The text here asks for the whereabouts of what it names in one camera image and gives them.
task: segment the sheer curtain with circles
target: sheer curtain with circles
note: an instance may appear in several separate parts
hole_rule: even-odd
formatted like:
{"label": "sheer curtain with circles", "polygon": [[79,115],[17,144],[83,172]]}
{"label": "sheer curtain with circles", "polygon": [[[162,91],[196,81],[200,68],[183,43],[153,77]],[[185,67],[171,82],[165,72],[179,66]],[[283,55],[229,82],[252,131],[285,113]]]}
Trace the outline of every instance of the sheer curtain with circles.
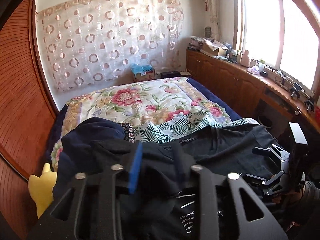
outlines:
{"label": "sheer curtain with circles", "polygon": [[112,80],[131,64],[179,68],[179,0],[71,0],[37,14],[43,68],[55,88]]}

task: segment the white wall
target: white wall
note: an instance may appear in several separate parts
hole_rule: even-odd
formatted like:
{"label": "white wall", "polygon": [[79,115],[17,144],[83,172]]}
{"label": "white wall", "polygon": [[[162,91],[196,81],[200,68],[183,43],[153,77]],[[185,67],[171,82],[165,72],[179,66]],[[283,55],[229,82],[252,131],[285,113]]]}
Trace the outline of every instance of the white wall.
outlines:
{"label": "white wall", "polygon": [[234,0],[219,0],[219,27],[221,33],[220,42],[233,43],[233,31],[235,27]]}
{"label": "white wall", "polygon": [[[39,12],[48,7],[57,5],[59,3],[65,2],[68,0],[36,0],[36,11]],[[183,13],[183,27],[182,32],[179,37],[179,58],[181,66],[184,68],[186,65],[186,49],[189,43],[190,36],[203,36],[205,28],[205,2],[204,0],[180,0]],[[94,86],[87,86],[83,89],[69,90],[67,92],[58,92],[53,88],[53,84],[48,82],[51,94],[53,99],[58,107],[62,109],[66,101],[69,99],[82,95],[84,93],[89,93],[94,90],[103,89],[105,87],[110,87],[114,85],[126,84],[132,82],[130,77],[116,79],[113,82],[97,84]]]}

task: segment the bed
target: bed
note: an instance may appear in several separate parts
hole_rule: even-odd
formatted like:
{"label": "bed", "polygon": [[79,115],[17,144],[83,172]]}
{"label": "bed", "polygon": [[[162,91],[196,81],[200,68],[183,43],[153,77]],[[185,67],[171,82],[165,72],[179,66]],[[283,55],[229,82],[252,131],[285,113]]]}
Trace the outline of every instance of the bed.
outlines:
{"label": "bed", "polygon": [[60,111],[48,139],[46,158],[57,171],[63,150],[61,137],[91,117],[128,122],[138,128],[148,123],[161,125],[177,116],[190,116],[199,111],[209,115],[210,125],[214,126],[229,125],[241,119],[226,103],[192,78],[152,80],[94,91],[71,99]]}

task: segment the leaf-print fabric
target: leaf-print fabric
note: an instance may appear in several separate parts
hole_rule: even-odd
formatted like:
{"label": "leaf-print fabric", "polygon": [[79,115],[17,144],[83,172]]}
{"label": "leaf-print fabric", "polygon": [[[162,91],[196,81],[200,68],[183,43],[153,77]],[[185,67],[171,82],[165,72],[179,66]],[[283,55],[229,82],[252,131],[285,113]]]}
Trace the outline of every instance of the leaf-print fabric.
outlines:
{"label": "leaf-print fabric", "polygon": [[171,121],[155,125],[152,122],[144,123],[135,128],[135,140],[142,142],[166,143],[180,139],[186,135],[196,132],[208,125],[212,127],[237,126],[246,123],[259,124],[252,118],[243,118],[230,123],[218,123],[211,112],[200,110],[196,113],[177,116]]}

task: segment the clothing label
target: clothing label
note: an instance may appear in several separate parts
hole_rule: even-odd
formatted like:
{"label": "clothing label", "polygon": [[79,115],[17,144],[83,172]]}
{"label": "clothing label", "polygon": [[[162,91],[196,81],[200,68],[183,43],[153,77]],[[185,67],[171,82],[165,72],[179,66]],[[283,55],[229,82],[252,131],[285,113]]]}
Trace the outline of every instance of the clothing label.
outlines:
{"label": "clothing label", "polygon": [[193,138],[193,137],[190,137],[190,138],[188,138],[188,139],[184,139],[184,140],[179,141],[179,143],[191,142],[191,141],[193,141],[193,140],[194,140],[194,138]]}
{"label": "clothing label", "polygon": [[191,234],[192,232],[192,228],[193,228],[193,219],[195,212],[190,212],[189,214],[186,214],[182,217],[180,217],[181,219],[181,223],[183,224],[184,229],[187,231],[187,234]]}

